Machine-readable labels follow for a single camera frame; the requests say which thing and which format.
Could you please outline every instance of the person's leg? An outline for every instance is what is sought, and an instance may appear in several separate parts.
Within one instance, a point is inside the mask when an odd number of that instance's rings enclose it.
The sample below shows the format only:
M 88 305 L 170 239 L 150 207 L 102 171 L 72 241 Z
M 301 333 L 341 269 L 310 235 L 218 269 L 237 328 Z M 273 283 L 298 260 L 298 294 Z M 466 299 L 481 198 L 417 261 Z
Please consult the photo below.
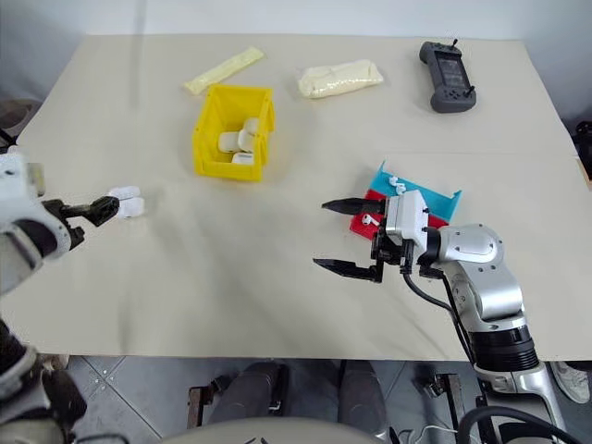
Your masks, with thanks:
M 549 365 L 557 385 L 565 396 L 578 404 L 590 401 L 590 387 L 586 369 L 592 369 L 592 362 L 570 361 L 549 363 Z
M 267 416 L 278 371 L 276 363 L 249 365 L 224 392 L 208 424 Z
M 340 423 L 385 440 L 387 408 L 380 383 L 368 361 L 345 361 L 339 386 Z

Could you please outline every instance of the plastic bag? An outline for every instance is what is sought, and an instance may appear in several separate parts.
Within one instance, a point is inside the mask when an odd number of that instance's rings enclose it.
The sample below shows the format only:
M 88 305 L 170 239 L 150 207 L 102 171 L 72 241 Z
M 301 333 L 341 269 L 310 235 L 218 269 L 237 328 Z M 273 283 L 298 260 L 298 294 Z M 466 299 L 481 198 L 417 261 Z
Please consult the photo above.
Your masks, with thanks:
M 308 68 L 298 80 L 298 88 L 304 97 L 318 99 L 349 93 L 383 81 L 373 62 L 357 60 L 341 65 Z

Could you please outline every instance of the shoe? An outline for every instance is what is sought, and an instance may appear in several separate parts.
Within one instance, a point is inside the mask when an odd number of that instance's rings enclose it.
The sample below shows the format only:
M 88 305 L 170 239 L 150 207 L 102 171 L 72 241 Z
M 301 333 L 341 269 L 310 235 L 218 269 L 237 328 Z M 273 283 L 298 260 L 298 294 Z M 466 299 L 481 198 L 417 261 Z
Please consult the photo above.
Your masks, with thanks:
M 578 404 L 590 401 L 588 373 L 575 370 L 564 362 L 549 363 L 557 385 L 565 396 Z
M 68 367 L 68 361 L 70 359 L 69 354 L 43 354 L 39 355 L 41 364 L 47 370 L 66 370 Z

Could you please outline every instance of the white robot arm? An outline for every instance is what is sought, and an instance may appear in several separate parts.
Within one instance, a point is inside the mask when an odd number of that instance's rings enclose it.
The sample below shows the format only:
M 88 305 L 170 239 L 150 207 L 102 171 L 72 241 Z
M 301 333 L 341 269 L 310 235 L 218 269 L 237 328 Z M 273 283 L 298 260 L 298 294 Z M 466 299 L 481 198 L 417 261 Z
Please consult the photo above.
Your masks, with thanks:
M 90 205 L 40 202 L 40 166 L 21 154 L 0 155 L 0 296 L 43 264 L 84 240 L 68 223 L 82 216 L 96 227 L 117 213 L 119 200 L 102 197 Z M 68 374 L 50 372 L 31 346 L 21 344 L 0 319 L 0 442 L 59 443 L 84 414 L 86 404 Z

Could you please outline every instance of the table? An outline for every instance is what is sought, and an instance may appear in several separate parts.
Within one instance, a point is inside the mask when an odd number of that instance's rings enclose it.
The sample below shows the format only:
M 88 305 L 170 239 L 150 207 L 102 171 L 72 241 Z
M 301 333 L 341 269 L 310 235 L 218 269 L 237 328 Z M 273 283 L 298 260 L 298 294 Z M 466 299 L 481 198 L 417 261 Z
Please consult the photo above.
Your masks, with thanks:
M 369 264 L 370 243 L 322 202 L 361 196 L 377 167 L 451 195 L 455 224 L 505 240 L 543 359 L 583 346 L 590 193 L 574 148 L 520 42 L 459 43 L 476 107 L 429 106 L 424 39 L 302 35 L 89 36 L 19 138 L 47 197 L 89 202 L 138 185 L 145 216 L 99 229 L 1 302 L 43 352 L 458 360 L 446 313 L 395 267 L 384 283 L 341 278 L 313 257 Z M 203 97 L 180 85 L 254 45 L 267 58 L 227 80 L 274 89 L 276 131 L 261 183 L 197 177 L 191 131 Z M 384 84 L 318 101 L 299 70 L 358 58 Z M 439 297 L 439 283 L 422 280 Z

